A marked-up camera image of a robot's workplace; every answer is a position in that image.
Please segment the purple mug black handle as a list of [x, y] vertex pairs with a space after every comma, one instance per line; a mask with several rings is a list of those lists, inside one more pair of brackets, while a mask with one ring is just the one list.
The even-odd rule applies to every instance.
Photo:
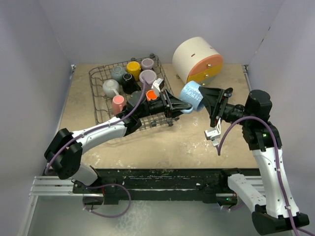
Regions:
[[151, 58], [145, 58], [140, 64], [142, 70], [152, 70], [155, 66], [155, 61]]

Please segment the yellow mug black handle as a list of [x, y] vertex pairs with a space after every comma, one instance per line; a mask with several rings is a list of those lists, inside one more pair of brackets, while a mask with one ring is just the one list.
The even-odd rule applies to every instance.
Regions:
[[141, 73], [141, 64], [137, 61], [131, 61], [126, 65], [126, 71], [132, 74], [135, 80], [138, 81]]

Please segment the pink mug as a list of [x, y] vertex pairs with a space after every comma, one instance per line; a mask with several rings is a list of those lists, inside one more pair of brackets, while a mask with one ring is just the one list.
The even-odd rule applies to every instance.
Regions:
[[116, 95], [112, 99], [113, 114], [117, 115], [122, 112], [124, 106], [126, 105], [126, 100], [122, 95]]

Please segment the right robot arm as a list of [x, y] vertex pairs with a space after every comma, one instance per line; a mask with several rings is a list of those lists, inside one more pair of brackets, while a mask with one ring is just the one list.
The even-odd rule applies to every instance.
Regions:
[[210, 116], [207, 140], [212, 141], [218, 154], [228, 133], [242, 126], [243, 138], [252, 152], [260, 172], [264, 195], [236, 169], [223, 171], [219, 187], [223, 192], [235, 192], [252, 213], [256, 231], [264, 236], [284, 231], [304, 232], [308, 215], [295, 203], [287, 181], [282, 142], [278, 129], [269, 121], [272, 102], [270, 95], [255, 89], [249, 92], [245, 105], [228, 103], [229, 91], [220, 88], [199, 88]]

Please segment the orange mug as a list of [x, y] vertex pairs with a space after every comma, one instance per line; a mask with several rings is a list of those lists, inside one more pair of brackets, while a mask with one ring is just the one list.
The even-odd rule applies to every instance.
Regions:
[[154, 90], [151, 89], [146, 92], [146, 98], [147, 98], [147, 101], [154, 101], [158, 98], [158, 96], [155, 94]]

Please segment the light blue mug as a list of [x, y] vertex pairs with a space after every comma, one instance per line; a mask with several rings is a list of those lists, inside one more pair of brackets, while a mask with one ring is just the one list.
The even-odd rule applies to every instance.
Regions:
[[200, 112], [204, 108], [203, 96], [199, 91], [200, 87], [201, 85], [195, 81], [190, 81], [183, 87], [180, 93], [180, 100], [191, 104], [192, 108], [181, 110], [182, 113]]

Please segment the white mug black handle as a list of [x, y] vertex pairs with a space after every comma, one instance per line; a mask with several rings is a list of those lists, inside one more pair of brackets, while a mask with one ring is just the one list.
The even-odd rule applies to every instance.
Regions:
[[124, 93], [132, 94], [135, 91], [140, 91], [141, 87], [136, 82], [134, 76], [130, 73], [125, 73], [122, 78], [122, 88]]

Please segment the lavender mug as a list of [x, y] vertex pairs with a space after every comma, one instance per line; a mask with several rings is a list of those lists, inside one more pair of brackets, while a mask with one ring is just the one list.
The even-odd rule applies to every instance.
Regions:
[[139, 80], [142, 83], [145, 83], [145, 91], [149, 91], [154, 83], [154, 81], [158, 78], [157, 74], [153, 70], [143, 70], [139, 75]]

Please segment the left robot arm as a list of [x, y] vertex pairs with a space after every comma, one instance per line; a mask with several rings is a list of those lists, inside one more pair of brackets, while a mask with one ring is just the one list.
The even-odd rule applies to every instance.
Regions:
[[135, 91], [123, 110], [110, 120], [79, 131], [59, 130], [44, 153], [48, 163], [45, 174], [53, 169], [59, 179], [72, 178], [83, 183], [89, 192], [95, 193], [101, 188], [101, 177], [96, 169], [81, 161], [85, 152], [135, 132], [142, 125], [141, 118], [159, 113], [166, 118], [176, 118], [192, 110], [190, 103], [174, 97], [167, 90], [152, 101], [148, 101], [143, 92]]

